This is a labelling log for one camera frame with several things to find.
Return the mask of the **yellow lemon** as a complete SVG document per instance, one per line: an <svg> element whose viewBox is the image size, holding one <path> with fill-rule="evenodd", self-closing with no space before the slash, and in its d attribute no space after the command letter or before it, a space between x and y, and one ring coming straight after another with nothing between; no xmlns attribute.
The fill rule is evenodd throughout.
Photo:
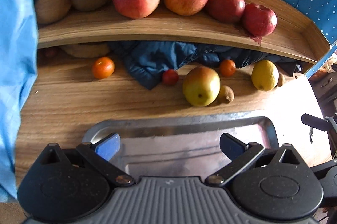
<svg viewBox="0 0 337 224"><path fill-rule="evenodd" d="M251 80L257 90L268 92L277 86L279 71L271 61L261 60L255 63Z"/></svg>

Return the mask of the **small brown kiwi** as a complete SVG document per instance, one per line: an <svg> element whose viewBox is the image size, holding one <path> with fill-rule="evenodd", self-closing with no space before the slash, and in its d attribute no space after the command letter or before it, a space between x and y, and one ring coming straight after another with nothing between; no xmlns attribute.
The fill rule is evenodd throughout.
<svg viewBox="0 0 337 224"><path fill-rule="evenodd" d="M235 98L232 88L226 85L222 85L217 97L217 101L220 104L230 104Z"/></svg>

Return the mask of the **orange tangerine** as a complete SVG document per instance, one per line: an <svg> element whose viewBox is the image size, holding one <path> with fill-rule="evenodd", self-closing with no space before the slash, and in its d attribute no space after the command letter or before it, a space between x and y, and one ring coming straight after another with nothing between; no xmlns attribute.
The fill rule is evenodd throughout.
<svg viewBox="0 0 337 224"><path fill-rule="evenodd" d="M231 77L236 72L236 64L231 59L225 59L221 62L219 71L223 77Z"/></svg>
<svg viewBox="0 0 337 224"><path fill-rule="evenodd" d="M108 57L97 59L92 65L91 72L95 79L106 79L115 71L115 63Z"/></svg>

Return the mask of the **green yellow apple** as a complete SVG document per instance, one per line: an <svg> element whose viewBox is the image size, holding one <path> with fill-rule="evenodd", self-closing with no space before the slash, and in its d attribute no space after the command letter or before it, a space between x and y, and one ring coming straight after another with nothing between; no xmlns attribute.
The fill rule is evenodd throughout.
<svg viewBox="0 0 337 224"><path fill-rule="evenodd" d="M194 107L210 105L218 96L221 80L218 73L209 67L192 69L183 80L183 94Z"/></svg>

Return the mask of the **cherry tomato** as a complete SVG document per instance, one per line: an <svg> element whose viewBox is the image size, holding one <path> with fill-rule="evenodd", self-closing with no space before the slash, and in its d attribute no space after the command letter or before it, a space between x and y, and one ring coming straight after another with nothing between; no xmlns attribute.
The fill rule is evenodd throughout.
<svg viewBox="0 0 337 224"><path fill-rule="evenodd" d="M176 85L176 83L179 80L179 75L178 73L173 70L173 69L169 69L166 70L163 74L162 74L162 83L164 85L167 86L174 86Z"/></svg>

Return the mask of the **small brown nut fruit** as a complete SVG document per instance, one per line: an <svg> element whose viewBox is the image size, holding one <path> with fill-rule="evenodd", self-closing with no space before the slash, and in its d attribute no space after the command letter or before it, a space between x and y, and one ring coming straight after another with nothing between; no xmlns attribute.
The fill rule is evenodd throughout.
<svg viewBox="0 0 337 224"><path fill-rule="evenodd" d="M285 77L283 74L279 73L279 78L277 82L277 87L281 87L285 84Z"/></svg>

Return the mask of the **curved wooden shelf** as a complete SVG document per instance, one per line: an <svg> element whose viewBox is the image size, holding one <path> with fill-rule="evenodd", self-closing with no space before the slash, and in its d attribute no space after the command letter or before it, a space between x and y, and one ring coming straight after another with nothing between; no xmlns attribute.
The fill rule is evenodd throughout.
<svg viewBox="0 0 337 224"><path fill-rule="evenodd" d="M207 43L259 50L307 63L316 63L330 44L318 27L282 0L244 0L263 5L277 15L277 27L268 36L256 37L244 29L241 20L225 24L212 18L204 7L192 16L180 16L165 7L163 0L145 18L119 14L112 0L100 8L81 12L71 3L68 14L48 25L39 25L39 47L107 41L180 41Z"/></svg>

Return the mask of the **silver metal tray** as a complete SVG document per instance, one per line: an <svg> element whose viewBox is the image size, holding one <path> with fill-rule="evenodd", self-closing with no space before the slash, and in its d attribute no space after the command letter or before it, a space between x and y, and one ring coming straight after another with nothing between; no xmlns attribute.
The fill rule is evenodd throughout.
<svg viewBox="0 0 337 224"><path fill-rule="evenodd" d="M219 147L223 133L245 144L279 147L275 127L265 116L105 120L91 127L82 140L95 144L110 133L121 138L120 150L111 163L135 179L141 176L205 179L230 163Z"/></svg>

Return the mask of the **small red apple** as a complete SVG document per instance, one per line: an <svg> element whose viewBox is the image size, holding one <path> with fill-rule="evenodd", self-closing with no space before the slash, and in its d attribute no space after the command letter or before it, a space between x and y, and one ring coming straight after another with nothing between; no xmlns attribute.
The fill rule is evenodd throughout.
<svg viewBox="0 0 337 224"><path fill-rule="evenodd" d="M245 30L256 37L270 35L277 27L277 15L263 5L247 4L241 18Z"/></svg>

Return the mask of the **potato under shelf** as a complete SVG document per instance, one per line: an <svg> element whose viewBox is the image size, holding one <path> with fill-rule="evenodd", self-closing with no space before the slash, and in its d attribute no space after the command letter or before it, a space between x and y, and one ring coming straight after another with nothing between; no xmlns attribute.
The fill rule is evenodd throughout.
<svg viewBox="0 0 337 224"><path fill-rule="evenodd" d="M110 48L106 43L63 45L60 48L75 58L104 57L110 52Z"/></svg>

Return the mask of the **dark blue jacket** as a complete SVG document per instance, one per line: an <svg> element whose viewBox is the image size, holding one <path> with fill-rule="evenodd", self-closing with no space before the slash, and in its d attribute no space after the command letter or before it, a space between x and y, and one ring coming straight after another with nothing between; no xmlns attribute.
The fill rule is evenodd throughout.
<svg viewBox="0 0 337 224"><path fill-rule="evenodd" d="M148 90L162 81L166 70L177 70L191 62L218 68L221 61L230 59L240 69L265 59L279 65L291 77L303 71L301 61L230 46L177 41L120 41L109 42L108 46L122 59L128 73Z"/></svg>

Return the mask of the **dark red apple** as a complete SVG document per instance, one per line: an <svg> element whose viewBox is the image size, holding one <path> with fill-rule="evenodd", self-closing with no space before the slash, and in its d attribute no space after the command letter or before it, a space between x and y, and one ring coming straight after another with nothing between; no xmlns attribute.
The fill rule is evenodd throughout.
<svg viewBox="0 0 337 224"><path fill-rule="evenodd" d="M225 24L236 24L245 10L244 0L208 0L207 13Z"/></svg>

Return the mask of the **left brown kiwi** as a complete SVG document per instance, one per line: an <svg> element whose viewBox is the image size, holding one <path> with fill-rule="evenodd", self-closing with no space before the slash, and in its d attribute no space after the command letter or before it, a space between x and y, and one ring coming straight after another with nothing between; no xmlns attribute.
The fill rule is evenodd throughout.
<svg viewBox="0 0 337 224"><path fill-rule="evenodd" d="M71 0L35 0L37 22L42 25L61 20L71 8Z"/></svg>

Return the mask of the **light blue garment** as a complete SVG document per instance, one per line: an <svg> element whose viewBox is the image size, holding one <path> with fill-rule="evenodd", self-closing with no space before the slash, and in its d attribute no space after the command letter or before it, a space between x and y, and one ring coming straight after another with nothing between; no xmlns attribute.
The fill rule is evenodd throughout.
<svg viewBox="0 0 337 224"><path fill-rule="evenodd" d="M33 0L1 0L1 202L16 202L15 141L20 111L37 78Z"/></svg>

